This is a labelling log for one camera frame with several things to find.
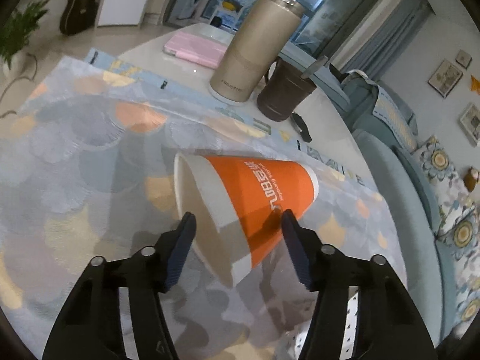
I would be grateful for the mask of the black wristband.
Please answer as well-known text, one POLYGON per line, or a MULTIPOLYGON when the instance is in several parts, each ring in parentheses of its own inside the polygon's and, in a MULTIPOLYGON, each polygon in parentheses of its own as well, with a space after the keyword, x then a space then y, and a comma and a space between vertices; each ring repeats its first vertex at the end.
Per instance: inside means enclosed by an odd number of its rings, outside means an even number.
POLYGON ((289 119, 295 131, 301 136, 302 140, 306 143, 310 143, 312 141, 312 137, 303 118, 296 112, 293 112, 289 119))

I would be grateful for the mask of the floral sofa cushion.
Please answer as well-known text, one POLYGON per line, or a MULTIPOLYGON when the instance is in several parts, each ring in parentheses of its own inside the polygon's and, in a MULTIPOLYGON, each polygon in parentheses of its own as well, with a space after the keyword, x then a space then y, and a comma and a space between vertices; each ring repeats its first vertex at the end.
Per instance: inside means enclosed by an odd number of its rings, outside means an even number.
POLYGON ((446 248, 454 273, 453 327, 465 332, 479 312, 479 208, 436 136, 412 156, 433 189, 439 205, 437 242, 446 248))

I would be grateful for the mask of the green potted plant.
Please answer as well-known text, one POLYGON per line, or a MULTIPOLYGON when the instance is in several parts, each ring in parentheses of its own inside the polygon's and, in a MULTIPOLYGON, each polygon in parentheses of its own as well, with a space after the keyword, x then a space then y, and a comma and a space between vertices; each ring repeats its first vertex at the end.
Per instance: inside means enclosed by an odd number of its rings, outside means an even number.
POLYGON ((40 28, 40 19, 47 14, 50 0, 29 2, 24 10, 15 8, 1 29, 2 72, 6 79, 19 77, 28 57, 38 63, 37 57, 26 51, 31 35, 40 28))

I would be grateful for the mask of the beige thermos bottle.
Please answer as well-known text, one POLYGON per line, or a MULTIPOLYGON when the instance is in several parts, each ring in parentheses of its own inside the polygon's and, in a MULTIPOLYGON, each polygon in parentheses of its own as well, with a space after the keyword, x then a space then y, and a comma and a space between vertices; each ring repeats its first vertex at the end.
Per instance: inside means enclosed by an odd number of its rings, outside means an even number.
POLYGON ((297 0, 256 0, 210 79, 210 94, 232 105, 247 102, 304 11, 297 0))

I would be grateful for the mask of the teal fabric sofa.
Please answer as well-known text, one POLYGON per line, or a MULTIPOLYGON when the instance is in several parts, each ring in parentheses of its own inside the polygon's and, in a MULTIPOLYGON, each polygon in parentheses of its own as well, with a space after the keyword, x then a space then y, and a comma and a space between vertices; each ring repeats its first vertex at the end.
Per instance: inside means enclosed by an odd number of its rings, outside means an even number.
POLYGON ((370 127, 349 131, 321 88, 307 97, 299 113, 312 133, 308 152, 315 159, 322 158, 335 179, 349 170, 360 172, 354 180, 347 180, 346 186, 360 192, 377 189, 384 201, 382 208, 389 212, 380 219, 367 219, 368 228, 362 230, 362 221, 352 216, 352 198, 345 193, 343 201, 337 202, 322 187, 304 222, 318 230, 324 242, 337 245, 348 255, 384 255, 407 285, 433 343, 459 341, 473 322, 472 318, 460 320, 461 302, 473 299, 460 283, 466 274, 479 274, 479 259, 462 269, 454 261, 454 249, 440 244, 434 211, 427 206, 428 198, 435 196, 434 188, 417 160, 395 139, 378 138, 370 127), (345 242, 333 228, 320 230, 331 214, 346 229, 345 242))

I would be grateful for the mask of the brown mug with spoon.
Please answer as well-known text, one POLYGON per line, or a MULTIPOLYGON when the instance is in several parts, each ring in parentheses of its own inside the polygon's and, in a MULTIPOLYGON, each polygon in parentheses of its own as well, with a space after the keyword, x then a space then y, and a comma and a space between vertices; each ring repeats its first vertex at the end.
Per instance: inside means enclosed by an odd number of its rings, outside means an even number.
POLYGON ((256 105, 260 112, 275 122, 290 117, 295 108, 317 88, 311 76, 323 67, 328 57, 319 57, 305 70, 277 57, 272 75, 267 71, 264 75, 266 85, 259 93, 256 105))

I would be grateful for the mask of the orange white paper cup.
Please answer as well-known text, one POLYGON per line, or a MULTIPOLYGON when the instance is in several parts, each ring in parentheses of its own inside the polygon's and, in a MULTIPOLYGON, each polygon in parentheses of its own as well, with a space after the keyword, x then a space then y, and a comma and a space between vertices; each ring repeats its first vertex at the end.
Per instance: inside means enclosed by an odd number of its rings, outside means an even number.
POLYGON ((281 240, 281 215, 301 217, 319 183, 308 165, 265 158, 176 154, 178 213, 197 221, 194 248, 209 271, 233 288, 281 240))

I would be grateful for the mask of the black acoustic guitar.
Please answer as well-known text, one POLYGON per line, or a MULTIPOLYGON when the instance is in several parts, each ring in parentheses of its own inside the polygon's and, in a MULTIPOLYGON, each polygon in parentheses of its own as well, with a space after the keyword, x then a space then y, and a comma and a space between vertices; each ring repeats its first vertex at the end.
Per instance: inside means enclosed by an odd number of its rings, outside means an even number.
POLYGON ((96 0, 67 0, 59 31, 63 35, 72 36, 89 29, 95 23, 97 9, 96 0))

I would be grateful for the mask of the pink notebook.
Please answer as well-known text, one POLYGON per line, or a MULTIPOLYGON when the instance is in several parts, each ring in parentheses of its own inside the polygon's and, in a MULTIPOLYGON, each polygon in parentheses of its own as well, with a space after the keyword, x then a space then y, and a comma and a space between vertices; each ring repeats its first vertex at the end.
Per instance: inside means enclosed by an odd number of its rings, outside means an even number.
POLYGON ((218 68, 226 50, 222 43, 183 31, 175 33, 163 45, 167 55, 211 69, 218 68))

